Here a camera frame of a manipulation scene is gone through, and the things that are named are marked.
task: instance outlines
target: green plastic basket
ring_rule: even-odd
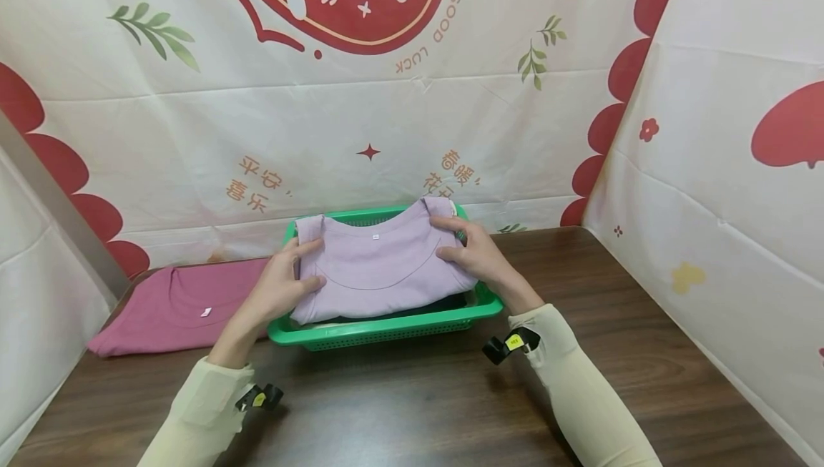
[[[406,210],[407,206],[380,207],[353,212],[328,213],[326,216],[338,222],[365,227],[385,222]],[[466,218],[463,208],[455,205],[460,217]],[[285,244],[298,235],[294,222],[289,224]],[[310,351],[346,348],[364,343],[386,342],[398,338],[421,337],[436,333],[466,330],[473,320],[497,315],[504,309],[498,295],[479,282],[473,289],[475,304],[457,310],[438,311],[423,315],[410,315],[394,319],[352,322],[319,328],[300,328],[284,315],[269,324],[269,337],[281,345],[301,345]]]

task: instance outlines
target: white backdrop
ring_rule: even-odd
[[[11,120],[134,274],[430,191],[556,227],[600,168],[575,189],[634,3],[0,0],[0,62]]]
[[[427,192],[502,232],[590,202],[820,465],[821,1],[672,0],[659,26],[667,0],[0,0],[0,108],[130,275]]]
[[[823,1],[670,0],[585,217],[812,466],[824,21],[808,9]]]
[[[103,325],[108,293],[0,149],[0,466]]]

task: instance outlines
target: arm sleeve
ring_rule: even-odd
[[[254,373],[197,362],[137,467],[210,467],[242,428],[235,403]]]
[[[584,467],[661,467],[644,431],[553,305],[510,317],[509,325],[529,328],[541,337],[538,348],[526,357]]]

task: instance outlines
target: lavender t-shirt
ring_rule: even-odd
[[[462,247],[448,230],[429,223],[450,217],[444,197],[423,197],[397,217],[370,227],[353,227],[319,215],[298,221],[298,240],[323,237],[323,250],[300,261],[300,279],[326,277],[326,285],[292,313],[298,324],[336,317],[364,318],[420,308],[466,292],[477,279],[455,263],[435,256],[441,246]]]

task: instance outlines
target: left hand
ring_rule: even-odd
[[[295,276],[295,263],[300,257],[321,247],[323,240],[298,245],[298,239],[293,238],[283,250],[271,257],[249,297],[223,328],[206,358],[208,363],[227,369],[243,368],[263,326],[286,315],[300,299],[317,292],[326,284],[326,278],[322,276],[306,279],[296,279]]]
[[[273,255],[249,297],[240,306],[238,314],[248,317],[253,325],[267,324],[291,311],[300,300],[317,292],[326,284],[323,276],[296,279],[298,260],[323,247],[323,240],[298,245],[298,239],[289,240],[280,252]]]

